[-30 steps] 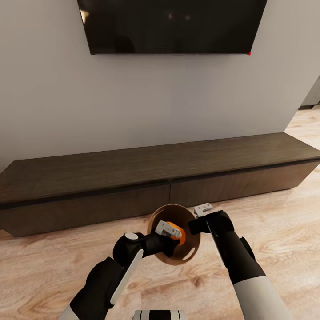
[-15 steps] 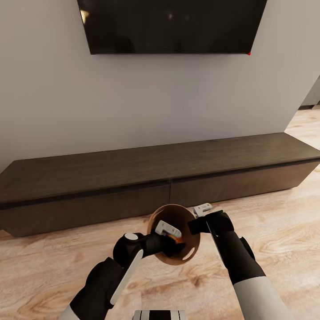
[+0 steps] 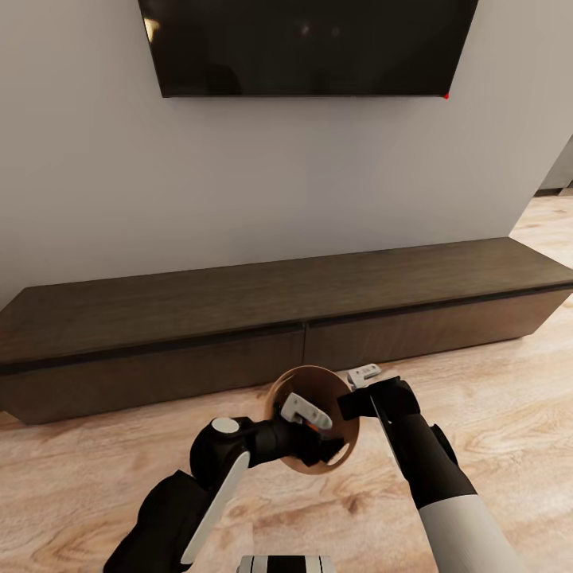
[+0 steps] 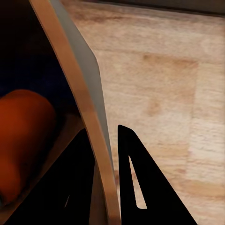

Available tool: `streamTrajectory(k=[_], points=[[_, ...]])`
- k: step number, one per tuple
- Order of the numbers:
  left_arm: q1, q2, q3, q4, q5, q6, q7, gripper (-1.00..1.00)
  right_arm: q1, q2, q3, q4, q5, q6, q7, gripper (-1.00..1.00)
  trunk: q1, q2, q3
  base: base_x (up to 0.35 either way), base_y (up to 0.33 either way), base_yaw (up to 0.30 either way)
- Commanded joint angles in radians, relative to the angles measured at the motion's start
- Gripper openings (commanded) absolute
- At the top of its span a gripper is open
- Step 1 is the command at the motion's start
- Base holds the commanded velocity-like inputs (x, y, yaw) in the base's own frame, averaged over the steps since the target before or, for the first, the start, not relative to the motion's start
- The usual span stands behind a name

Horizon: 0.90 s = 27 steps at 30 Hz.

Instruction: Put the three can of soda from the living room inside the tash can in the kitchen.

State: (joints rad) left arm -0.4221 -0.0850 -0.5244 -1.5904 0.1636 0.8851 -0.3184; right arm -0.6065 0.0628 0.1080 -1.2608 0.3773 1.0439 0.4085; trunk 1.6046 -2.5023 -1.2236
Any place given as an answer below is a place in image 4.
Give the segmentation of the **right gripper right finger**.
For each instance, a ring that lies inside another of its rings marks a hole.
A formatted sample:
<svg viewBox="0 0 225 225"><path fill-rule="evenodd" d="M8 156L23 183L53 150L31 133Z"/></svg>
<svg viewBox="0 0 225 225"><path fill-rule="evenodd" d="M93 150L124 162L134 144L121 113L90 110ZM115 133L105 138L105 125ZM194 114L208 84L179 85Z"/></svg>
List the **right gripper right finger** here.
<svg viewBox="0 0 225 225"><path fill-rule="evenodd" d="M118 125L121 225L198 225L136 133ZM147 209L136 205L129 157Z"/></svg>

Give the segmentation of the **trash can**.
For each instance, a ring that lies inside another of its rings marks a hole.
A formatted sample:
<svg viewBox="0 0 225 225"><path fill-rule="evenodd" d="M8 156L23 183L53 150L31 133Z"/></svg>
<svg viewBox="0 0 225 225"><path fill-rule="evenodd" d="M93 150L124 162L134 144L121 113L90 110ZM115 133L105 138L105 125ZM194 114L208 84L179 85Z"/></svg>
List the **trash can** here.
<svg viewBox="0 0 225 225"><path fill-rule="evenodd" d="M95 158L89 225L121 225L97 59L60 0L0 0L0 59L56 55L76 108L55 108L57 123L19 196L0 209L4 225L78 132Z"/></svg>

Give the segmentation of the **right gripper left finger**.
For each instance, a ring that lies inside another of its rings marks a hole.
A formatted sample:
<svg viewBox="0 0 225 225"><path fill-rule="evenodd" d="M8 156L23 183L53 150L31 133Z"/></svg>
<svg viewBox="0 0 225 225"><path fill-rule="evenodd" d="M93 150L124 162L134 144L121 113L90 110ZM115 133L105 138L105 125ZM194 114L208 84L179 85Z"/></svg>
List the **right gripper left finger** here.
<svg viewBox="0 0 225 225"><path fill-rule="evenodd" d="M4 225L89 225L94 166L84 128Z"/></svg>

